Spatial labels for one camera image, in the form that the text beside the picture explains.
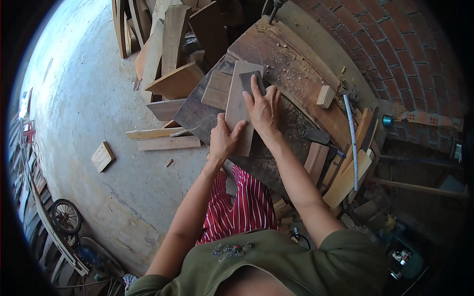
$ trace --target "wood block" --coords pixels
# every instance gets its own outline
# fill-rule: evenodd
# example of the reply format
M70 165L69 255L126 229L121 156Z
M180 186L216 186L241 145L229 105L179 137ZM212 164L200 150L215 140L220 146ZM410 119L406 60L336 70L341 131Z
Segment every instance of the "wood block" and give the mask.
M164 13L162 75L178 67L190 15L191 7L188 5L171 5Z
M191 62L155 80L145 90L170 100L183 99L191 94L203 77L204 74L196 62Z
M334 98L335 94L336 93L329 85L323 85L321 87L321 91L319 92L318 101L316 102L316 105L318 105L321 109L329 108L329 105L331 105L332 99Z
M358 179L362 177L365 171L369 168L372 161L365 151L359 150L357 153L357 169ZM329 190L323 196L323 200L331 207L335 209L341 201L349 194L354 188L354 170L346 170L342 175L334 180Z
M129 139L147 139L147 138L161 138L169 137L172 133L183 131L182 127L173 128L155 128L141 131L125 132Z
M100 144L100 146L95 151L94 155L91 157L92 163L99 173L102 173L107 165L114 159L115 156L110 149L109 143L107 142L102 142L102 144Z
M232 76L228 74L219 71L212 72L201 103L225 111L231 81Z
M139 151L193 148L200 146L201 141L198 137L193 135L137 141Z
M240 120L246 120L247 126L240 134L234 155L248 156L252 146L252 137L254 136L254 126L250 120L247 106L245 105L244 96L242 96L243 88L238 75L251 71L259 71L263 76L264 67L262 65L236 61L234 67L234 75L230 83L230 91L226 108L226 124L229 131L233 131L234 127Z
M167 100L150 103L146 106L151 110L151 112L153 112L156 119L165 121L172 120L185 101L186 99Z
M213 1L191 15L189 25L206 52L204 59L212 68L229 47L219 4Z

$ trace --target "person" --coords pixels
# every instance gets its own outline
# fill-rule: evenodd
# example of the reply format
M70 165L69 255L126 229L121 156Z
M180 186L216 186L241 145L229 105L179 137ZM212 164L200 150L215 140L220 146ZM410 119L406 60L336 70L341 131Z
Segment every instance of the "person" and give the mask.
M379 295L388 266L366 234L345 229L330 214L309 174L278 130L280 92L244 92L255 130L278 166L284 187L317 250L279 232L268 188L233 167L232 205L221 171L247 122L229 131L224 114L211 130L210 155L176 211L146 274L128 296L145 295Z

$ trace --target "wooden plank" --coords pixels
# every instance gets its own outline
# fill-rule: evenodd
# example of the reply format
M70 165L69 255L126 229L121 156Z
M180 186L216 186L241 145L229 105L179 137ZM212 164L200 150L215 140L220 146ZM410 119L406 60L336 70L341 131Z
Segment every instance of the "wooden plank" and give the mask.
M456 191L426 187L426 186L421 186L421 185L388 181L388 180L382 180L379 178L370 178L369 182L378 183L378 184L387 185L387 186L399 187L399 188L404 188L404 189L410 189L410 190L420 191L424 193L449 196L449 197L469 197L469 194L465 192L456 192Z
M146 138L160 138L169 137L170 134L183 131L182 127L174 128L154 128L141 131L125 132L129 139L146 139Z
M201 103L225 111L231 81L232 76L228 74L219 71L212 72L202 95Z
M239 141L233 152L233 155L248 156L252 146L254 126L250 120L250 115L248 114L247 106L245 105L244 96L242 96L244 89L238 76L240 73L251 71L259 71L263 76L264 67L262 65L253 63L236 61L234 75L232 76L232 81L230 83L229 97L226 107L226 125L229 131L233 131L237 123L244 119L247 121L247 126L240 134Z
M91 160L95 166L97 172L102 173L102 171L108 166L112 160L115 159L112 150L110 149L109 143L102 142L97 148L95 153L92 155Z
M371 160L367 153L363 150L359 150L357 153L358 180L360 180L365 171L369 168L370 163ZM353 188L354 170L346 170L338 179L334 180L329 190L323 196L323 200L332 209L335 209Z
M321 87L321 91L319 92L316 105L318 105L322 109L329 108L329 105L331 105L332 99L334 99L335 94L336 93L329 85L323 85Z
M151 110L151 112L153 112L156 119L165 121L173 119L174 115L178 112L179 108L181 108L185 101L186 99L176 99L155 102L147 104L146 106Z
M189 96L203 77L204 73L196 62L191 62L152 82L145 90L171 100L183 99Z
M137 141L137 147L139 151L181 149L200 146L201 141L198 137L193 135Z
M229 47L219 4L213 1L191 15L189 25L206 52L204 59L212 68Z
M190 15L191 7L188 5L171 5L164 13L162 75L178 68Z
M324 81L332 88L334 93L337 92L340 84L339 79L321 57L308 44L306 44L303 39L282 22L275 22L274 26L270 27L270 30L277 34L301 57L305 58L316 69L316 71L321 74Z
M229 47L228 52L243 61L269 65L263 79L276 86L312 123L329 133L339 149L344 149L351 143L349 122L337 104L331 104L328 109L316 105L316 96L322 86L319 73L290 47L277 46L283 41L262 29L266 27L268 16L263 16Z

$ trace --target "concrete floor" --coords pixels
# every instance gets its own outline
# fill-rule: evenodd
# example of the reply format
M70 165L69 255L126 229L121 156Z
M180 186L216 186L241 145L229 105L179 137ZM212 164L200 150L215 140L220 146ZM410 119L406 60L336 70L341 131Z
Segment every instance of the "concrete floor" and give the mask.
M141 276L209 147L137 150L124 132L164 123L133 91L137 53L125 60L118 53L110 1L65 0L38 41L22 91L34 90L30 114L53 199L73 201L96 239ZM117 160L99 174L91 156L103 141Z

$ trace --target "tire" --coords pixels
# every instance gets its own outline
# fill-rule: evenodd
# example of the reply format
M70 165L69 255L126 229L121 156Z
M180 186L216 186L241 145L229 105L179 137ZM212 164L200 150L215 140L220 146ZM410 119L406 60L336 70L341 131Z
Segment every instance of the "tire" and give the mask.
M82 226L82 216L76 206L69 200L60 198L51 207L51 220L63 234L74 235Z

